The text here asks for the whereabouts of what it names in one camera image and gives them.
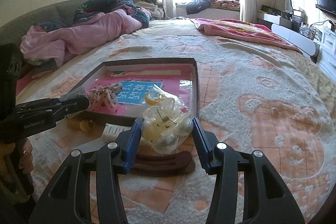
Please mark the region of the person's left hand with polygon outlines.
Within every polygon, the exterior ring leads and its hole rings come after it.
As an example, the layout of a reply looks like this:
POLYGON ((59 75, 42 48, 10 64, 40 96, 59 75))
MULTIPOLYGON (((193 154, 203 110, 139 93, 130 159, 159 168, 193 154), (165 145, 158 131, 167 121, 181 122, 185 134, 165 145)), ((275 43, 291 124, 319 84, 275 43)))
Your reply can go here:
POLYGON ((32 151, 33 147, 29 139, 26 138, 19 142, 20 161, 18 167, 24 174, 30 173, 34 168, 32 151))

